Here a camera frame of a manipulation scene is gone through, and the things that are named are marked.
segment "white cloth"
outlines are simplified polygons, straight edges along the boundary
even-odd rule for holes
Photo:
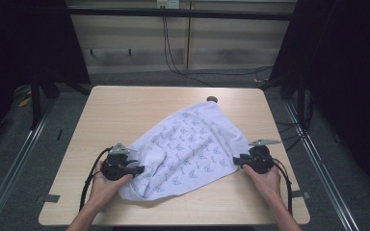
[[[233,173],[233,156],[246,153],[249,142],[208,101],[168,116],[127,148],[129,159],[139,160],[145,171],[119,195],[143,201],[184,194]]]

